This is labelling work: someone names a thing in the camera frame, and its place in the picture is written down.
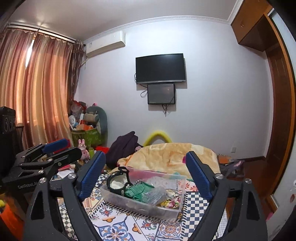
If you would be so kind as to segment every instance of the orange object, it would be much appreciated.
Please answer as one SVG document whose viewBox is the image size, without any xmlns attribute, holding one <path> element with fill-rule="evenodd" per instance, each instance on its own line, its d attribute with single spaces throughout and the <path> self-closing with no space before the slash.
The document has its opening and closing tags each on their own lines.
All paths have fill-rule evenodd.
<svg viewBox="0 0 296 241">
<path fill-rule="evenodd" d="M 104 146 L 97 146 L 96 147 L 96 151 L 100 150 L 102 152 L 104 152 L 105 154 L 109 151 L 110 148 L 108 147 L 104 147 Z"/>
<path fill-rule="evenodd" d="M 230 156 L 224 156 L 224 155 L 218 155 L 218 161 L 220 164 L 227 164 L 229 163 L 229 160 L 231 159 Z"/>
<path fill-rule="evenodd" d="M 24 221 L 17 217 L 10 209 L 8 204 L 5 205 L 4 212 L 1 214 L 1 218 L 9 228 L 10 232 L 18 239 L 22 240 L 22 234 L 24 230 Z"/>
<path fill-rule="evenodd" d="M 86 124 L 80 124 L 76 128 L 77 131 L 81 131 L 81 130 L 88 131 L 88 130 L 91 130 L 91 129 L 93 129 L 93 127 L 88 126 Z"/>
</svg>

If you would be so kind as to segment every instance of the checkered pattern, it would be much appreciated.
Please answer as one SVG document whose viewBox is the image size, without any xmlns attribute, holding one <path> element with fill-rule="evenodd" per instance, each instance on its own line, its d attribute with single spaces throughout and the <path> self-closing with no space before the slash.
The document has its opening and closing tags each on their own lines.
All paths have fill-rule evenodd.
<svg viewBox="0 0 296 241">
<path fill-rule="evenodd" d="M 103 182 L 106 181 L 106 179 L 108 178 L 108 176 L 109 176 L 108 174 L 101 174 L 100 177 L 99 177 L 99 179 L 96 182 L 95 187 L 99 188 L 103 184 Z M 61 217 L 62 217 L 64 226 L 65 226 L 65 230 L 66 230 L 67 235 L 70 238 L 77 239 L 77 237 L 75 235 L 75 232 L 73 230 L 72 224 L 70 222 L 70 219 L 69 219 L 69 216 L 68 216 L 68 213 L 67 213 L 67 209 L 66 209 L 65 203 L 63 203 L 59 207 L 59 211 L 61 213 Z"/>
<path fill-rule="evenodd" d="M 96 182 L 95 187 L 96 187 L 96 188 L 99 188 L 100 186 L 102 186 L 102 184 L 103 184 L 105 181 L 107 181 L 108 176 L 109 176 L 108 174 L 101 174 L 101 175 L 99 176 L 99 179 L 98 179 L 97 182 Z"/>
<path fill-rule="evenodd" d="M 207 206 L 207 200 L 203 199 L 199 192 L 185 193 L 181 234 L 183 241 L 186 241 L 188 237 L 191 236 L 207 209 Z"/>
<path fill-rule="evenodd" d="M 77 239 L 76 235 L 75 235 L 75 232 L 73 230 L 72 224 L 70 222 L 65 203 L 63 203 L 59 207 L 59 211 L 61 213 L 61 217 L 62 217 L 64 226 L 65 226 L 65 230 L 66 230 L 66 233 L 67 233 L 68 237 L 73 238 L 73 239 Z"/>
<path fill-rule="evenodd" d="M 223 236 L 224 231 L 227 226 L 227 222 L 228 222 L 227 213 L 226 213 L 226 210 L 224 209 L 224 212 L 223 212 L 223 215 L 222 215 L 219 227 L 218 227 L 218 231 L 217 231 L 219 238 Z"/>
</svg>

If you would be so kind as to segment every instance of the wooden cabinet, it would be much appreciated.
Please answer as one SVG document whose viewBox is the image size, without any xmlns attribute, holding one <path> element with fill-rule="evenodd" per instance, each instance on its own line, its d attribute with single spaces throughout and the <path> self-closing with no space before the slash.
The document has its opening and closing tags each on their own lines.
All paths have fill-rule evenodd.
<svg viewBox="0 0 296 241">
<path fill-rule="evenodd" d="M 278 43 L 276 35 L 264 15 L 239 44 L 263 52 L 276 43 Z"/>
<path fill-rule="evenodd" d="M 231 24 L 238 43 L 250 32 L 269 7 L 266 0 L 244 0 Z"/>
</svg>

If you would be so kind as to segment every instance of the yellow blanket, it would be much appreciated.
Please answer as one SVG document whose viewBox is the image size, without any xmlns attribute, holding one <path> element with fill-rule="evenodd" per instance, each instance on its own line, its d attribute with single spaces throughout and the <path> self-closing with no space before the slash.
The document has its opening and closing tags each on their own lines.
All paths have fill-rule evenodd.
<svg viewBox="0 0 296 241">
<path fill-rule="evenodd" d="M 141 170 L 151 170 L 173 174 L 175 172 L 191 175 L 182 163 L 187 152 L 194 151 L 202 163 L 210 166 L 214 173 L 220 172 L 217 155 L 208 148 L 190 143 L 162 143 L 141 148 L 134 154 L 118 160 L 118 165 L 129 166 Z"/>
</svg>

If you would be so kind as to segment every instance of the air conditioner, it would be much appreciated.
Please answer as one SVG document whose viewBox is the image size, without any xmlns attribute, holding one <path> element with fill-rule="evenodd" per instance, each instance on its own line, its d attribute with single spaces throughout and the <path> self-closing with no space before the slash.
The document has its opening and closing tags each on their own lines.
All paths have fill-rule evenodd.
<svg viewBox="0 0 296 241">
<path fill-rule="evenodd" d="M 123 31 L 106 35 L 96 39 L 86 46 L 86 55 L 91 58 L 95 55 L 105 53 L 114 49 L 124 47 L 126 45 L 126 36 Z"/>
</svg>

